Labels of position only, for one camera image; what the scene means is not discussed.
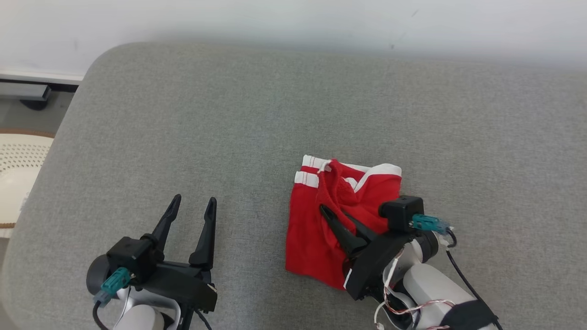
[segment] drawstring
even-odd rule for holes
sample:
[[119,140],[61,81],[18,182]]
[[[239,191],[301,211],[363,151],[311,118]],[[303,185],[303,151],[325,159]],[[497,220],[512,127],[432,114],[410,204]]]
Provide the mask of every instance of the drawstring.
[[328,166],[328,164],[330,164],[332,160],[327,160],[324,161],[324,163],[322,163],[322,165],[320,165],[320,168],[318,169],[318,173],[322,172],[322,171],[328,171],[330,172],[330,167],[326,168],[326,166]]

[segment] baseboard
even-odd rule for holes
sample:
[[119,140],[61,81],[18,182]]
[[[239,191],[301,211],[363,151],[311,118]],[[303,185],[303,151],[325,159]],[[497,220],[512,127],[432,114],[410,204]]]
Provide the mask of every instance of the baseboard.
[[7,82],[7,83],[24,83],[24,84],[33,84],[33,85],[47,85],[50,88],[51,92],[68,92],[68,93],[75,93],[77,92],[77,88],[79,84],[70,85],[64,83],[53,83],[53,82],[38,82],[38,81],[31,81],[31,80],[14,80],[14,79],[2,79],[0,78],[0,83]]
[[82,82],[83,76],[0,69],[0,79],[77,86]]

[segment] robotic arm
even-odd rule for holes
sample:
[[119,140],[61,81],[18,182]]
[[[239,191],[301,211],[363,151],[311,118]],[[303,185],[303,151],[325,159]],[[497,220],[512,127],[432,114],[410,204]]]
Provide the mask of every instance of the robotic arm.
[[[204,228],[187,264],[165,261],[163,250],[171,223],[177,217],[181,195],[176,195],[153,230],[139,240],[123,237],[105,255],[97,257],[87,271],[87,290],[94,295],[94,320],[111,298],[124,300],[114,330],[188,330],[193,313],[210,329],[204,318],[213,312],[218,297],[212,283],[216,199],[210,198],[204,213]],[[174,311],[173,316],[153,307]]]
[[[382,308],[401,330],[501,329],[497,316],[464,278],[449,251],[449,259],[475,297],[424,263],[438,253],[441,242],[448,248],[457,242],[448,224],[424,215],[420,197],[401,196],[383,203],[379,215],[387,218],[389,231],[381,235],[345,214],[356,226],[353,235],[326,206],[321,206],[321,213],[347,255],[342,269],[345,289],[354,300],[372,297],[380,303],[373,320],[378,330],[383,329],[377,321]],[[439,234],[449,234],[453,243],[447,244]]]
[[[104,330],[97,310],[110,299],[124,300],[114,330],[188,330],[196,313],[211,330],[202,313],[214,311],[217,290],[212,283],[216,199],[210,198],[204,214],[204,228],[187,264],[164,260],[164,248],[171,223],[176,219],[181,196],[176,195],[152,234],[139,240],[123,237],[88,269],[86,285],[94,295],[94,320]],[[343,263],[345,289],[354,300],[374,298],[400,330],[501,330],[498,318],[468,283],[454,262],[471,296],[434,267],[425,264],[441,246],[451,248],[457,241],[448,224],[424,215],[421,198],[401,196],[383,203],[379,215],[387,219],[389,231],[377,235],[359,220],[345,214],[356,226],[352,234],[332,210],[321,213],[347,258]],[[447,244],[441,235],[451,236]],[[174,311],[173,316],[153,307]]]

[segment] red shorts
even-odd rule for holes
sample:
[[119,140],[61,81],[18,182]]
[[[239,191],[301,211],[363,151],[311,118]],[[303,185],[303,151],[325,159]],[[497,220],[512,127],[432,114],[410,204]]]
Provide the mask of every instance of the red shorts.
[[392,164],[365,167],[304,156],[289,202],[285,269],[343,289],[346,255],[320,205],[334,211],[352,233],[355,226],[343,212],[381,234],[387,231],[387,219],[379,217],[379,206],[399,197],[401,181],[401,168]]

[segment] fabric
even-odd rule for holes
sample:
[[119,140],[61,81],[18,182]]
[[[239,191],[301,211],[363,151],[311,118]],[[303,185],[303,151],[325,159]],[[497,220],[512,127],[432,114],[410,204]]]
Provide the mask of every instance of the fabric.
[[[218,200],[213,329],[371,329],[374,301],[284,267],[307,153],[401,167],[402,194],[455,226],[453,256],[504,329],[585,329],[586,105],[577,72],[114,48],[76,92],[14,228],[2,304],[25,330],[95,330],[88,266],[122,236],[151,232],[181,193],[169,261],[188,260]],[[429,263],[463,286],[445,255]],[[110,328],[120,306],[100,312]]]
[[346,254],[320,205],[331,209],[353,234],[356,228],[347,214],[381,234],[387,231],[387,220],[379,217],[379,206],[398,198],[401,180],[402,170],[392,164],[371,168],[305,155],[289,202],[285,268],[344,289]]

